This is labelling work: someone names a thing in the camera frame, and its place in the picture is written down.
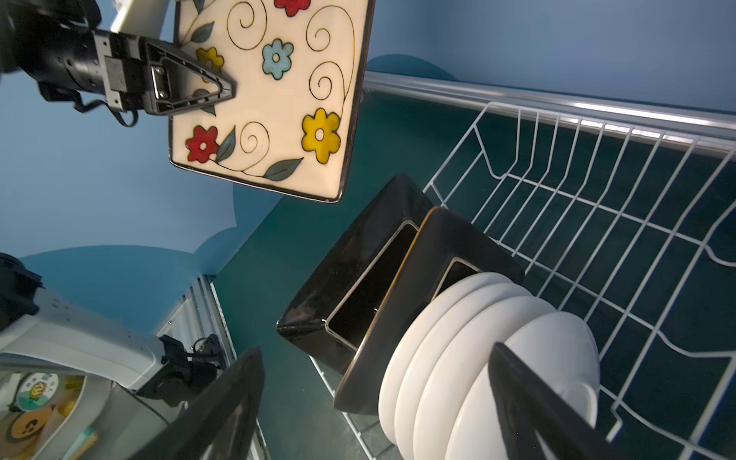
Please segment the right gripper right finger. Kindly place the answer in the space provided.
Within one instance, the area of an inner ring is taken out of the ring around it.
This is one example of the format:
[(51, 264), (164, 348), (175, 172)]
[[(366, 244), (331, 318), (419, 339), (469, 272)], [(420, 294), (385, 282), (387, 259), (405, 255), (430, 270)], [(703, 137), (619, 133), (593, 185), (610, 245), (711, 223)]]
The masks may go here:
[(490, 387), (509, 459), (623, 459), (509, 347), (496, 343)]

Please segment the black square floral plate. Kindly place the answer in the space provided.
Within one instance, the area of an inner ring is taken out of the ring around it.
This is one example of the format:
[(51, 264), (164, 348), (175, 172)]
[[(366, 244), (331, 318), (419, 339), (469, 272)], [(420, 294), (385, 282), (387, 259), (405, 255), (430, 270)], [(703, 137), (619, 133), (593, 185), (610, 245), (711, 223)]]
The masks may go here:
[(174, 42), (235, 84), (231, 100), (169, 123), (171, 163), (337, 203), (345, 192), (375, 5), (180, 1)]
[(410, 177), (391, 178), (296, 293), (276, 332), (345, 373), (431, 208)]

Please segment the white round plate leftmost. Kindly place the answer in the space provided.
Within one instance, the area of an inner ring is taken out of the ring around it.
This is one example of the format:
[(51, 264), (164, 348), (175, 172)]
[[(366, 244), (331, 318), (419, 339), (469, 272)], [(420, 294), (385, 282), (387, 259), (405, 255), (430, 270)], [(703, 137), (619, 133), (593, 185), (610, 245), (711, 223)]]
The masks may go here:
[(423, 344), (443, 352), (480, 310), (517, 293), (519, 285), (500, 273), (473, 274), (444, 289), (414, 319), (391, 356), (379, 391), (379, 421), (393, 444), (399, 442), (396, 411), (401, 388)]

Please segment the front aluminium rail bed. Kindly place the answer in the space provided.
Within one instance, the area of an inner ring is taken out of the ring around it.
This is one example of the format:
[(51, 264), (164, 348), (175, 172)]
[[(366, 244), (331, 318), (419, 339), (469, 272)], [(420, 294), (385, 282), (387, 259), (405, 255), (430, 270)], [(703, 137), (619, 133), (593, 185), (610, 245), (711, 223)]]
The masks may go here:
[[(153, 395), (182, 407), (182, 415), (197, 397), (240, 356), (236, 352), (222, 306), (210, 277), (201, 275), (156, 332), (164, 345), (164, 367), (154, 379)], [(257, 419), (245, 459), (270, 454)]]

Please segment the white round plate rightmost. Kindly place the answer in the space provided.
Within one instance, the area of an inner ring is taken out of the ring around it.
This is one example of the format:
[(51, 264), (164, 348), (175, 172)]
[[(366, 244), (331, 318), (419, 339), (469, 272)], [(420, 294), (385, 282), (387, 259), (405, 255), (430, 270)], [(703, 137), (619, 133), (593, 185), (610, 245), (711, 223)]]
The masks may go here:
[[(543, 315), (521, 327), (505, 345), (591, 427), (596, 426), (599, 355), (581, 318), (569, 312)], [(455, 420), (446, 458), (506, 457), (488, 368), (483, 367)]]

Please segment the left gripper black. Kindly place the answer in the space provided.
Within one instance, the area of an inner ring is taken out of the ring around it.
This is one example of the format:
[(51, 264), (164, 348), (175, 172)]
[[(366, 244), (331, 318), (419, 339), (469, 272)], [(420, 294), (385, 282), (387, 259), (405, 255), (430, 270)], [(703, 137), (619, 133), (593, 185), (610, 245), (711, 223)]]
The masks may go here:
[(170, 116), (214, 107), (236, 95), (236, 83), (164, 42), (96, 30), (94, 44), (105, 99), (116, 112)]

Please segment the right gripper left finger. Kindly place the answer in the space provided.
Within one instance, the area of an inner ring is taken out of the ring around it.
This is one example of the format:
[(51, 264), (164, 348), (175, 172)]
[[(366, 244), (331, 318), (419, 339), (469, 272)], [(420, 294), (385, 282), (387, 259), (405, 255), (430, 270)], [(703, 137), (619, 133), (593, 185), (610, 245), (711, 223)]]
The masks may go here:
[(246, 350), (133, 459), (245, 459), (265, 387), (263, 352)]

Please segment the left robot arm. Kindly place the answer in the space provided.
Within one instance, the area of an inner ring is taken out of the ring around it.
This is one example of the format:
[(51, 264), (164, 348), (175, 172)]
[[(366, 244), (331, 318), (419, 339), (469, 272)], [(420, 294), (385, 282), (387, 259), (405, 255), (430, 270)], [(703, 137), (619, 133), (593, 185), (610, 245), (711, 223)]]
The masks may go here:
[[(5, 1), (1, 70), (26, 72), (49, 102), (116, 118), (145, 111), (175, 115), (230, 100), (235, 82), (174, 44), (100, 29), (93, 1)], [(1, 258), (1, 350), (89, 380), (117, 383), (134, 397), (187, 402), (188, 409), (146, 446), (140, 459), (240, 459), (255, 420), (238, 416), (219, 368), (222, 353), (188, 353), (171, 338), (134, 335), (90, 310), (61, 305), (16, 258)]]

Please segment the aluminium rear frame rail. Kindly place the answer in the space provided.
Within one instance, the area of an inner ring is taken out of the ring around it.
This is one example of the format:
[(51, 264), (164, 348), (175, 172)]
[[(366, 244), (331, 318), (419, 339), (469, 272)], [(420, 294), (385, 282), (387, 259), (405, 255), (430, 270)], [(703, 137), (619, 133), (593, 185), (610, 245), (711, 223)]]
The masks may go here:
[(735, 116), (731, 113), (373, 71), (365, 74), (363, 89), (503, 115), (522, 111), (533, 118), (590, 132), (603, 130), (605, 134), (630, 135), (640, 141), (660, 140), (675, 149), (687, 150), (693, 145), (693, 153), (702, 155), (725, 157), (735, 151)]

